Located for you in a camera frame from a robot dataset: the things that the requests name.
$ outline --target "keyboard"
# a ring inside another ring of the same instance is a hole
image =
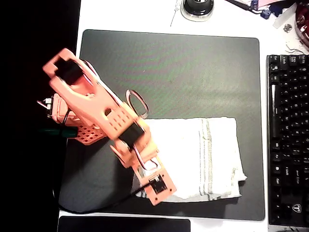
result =
[[[267,56],[269,223],[309,227],[309,56]]]

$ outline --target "white desk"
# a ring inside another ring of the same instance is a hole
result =
[[[273,15],[270,19],[265,20],[260,15],[244,11],[225,0],[214,1],[214,12],[208,21],[191,22],[186,20],[180,11],[177,11],[172,26],[170,26],[174,16],[176,0],[82,0],[77,39],[77,56],[80,54],[82,35],[86,29],[258,38],[260,41],[266,217],[263,221],[236,221],[208,218],[190,218],[190,221],[192,232],[266,232],[267,230],[275,232],[279,229],[284,229],[284,227],[268,226],[266,56],[271,54],[286,54],[286,42],[288,42],[290,47],[292,46],[297,49],[299,49],[300,43],[296,39],[297,35],[294,30],[287,34],[283,31],[282,27],[275,29],[272,26],[275,20]],[[294,27],[293,17],[288,22]],[[59,214],[59,216],[64,215],[70,214],[65,212],[60,212]],[[111,216],[112,214],[94,215]]]

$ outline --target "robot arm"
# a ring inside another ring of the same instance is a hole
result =
[[[130,102],[131,107],[100,80],[88,62],[63,49],[44,65],[43,70],[56,91],[51,115],[54,121],[63,122],[70,110],[65,124],[78,127],[76,140],[84,145],[106,136],[113,140],[115,145],[111,149],[122,165],[132,167],[141,185],[152,182],[145,192],[153,205],[176,191],[157,155],[148,125]],[[143,169],[152,174],[144,176]]]

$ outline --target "mouse pad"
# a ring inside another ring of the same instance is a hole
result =
[[[190,232],[187,219],[152,217],[67,217],[59,219],[58,232]]]
[[[148,118],[234,117],[248,177],[237,199],[153,207],[134,197],[105,212],[264,219],[257,39],[86,30],[80,57],[122,100],[127,89],[139,92],[149,105]],[[91,210],[130,193],[133,171],[121,165],[109,144],[108,139],[90,146],[68,140],[61,205]]]

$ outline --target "white towel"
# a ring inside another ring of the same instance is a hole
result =
[[[148,119],[159,157],[177,191],[165,202],[241,196],[243,173],[234,118]],[[132,189],[139,187],[136,177]],[[146,197],[145,193],[137,194]]]

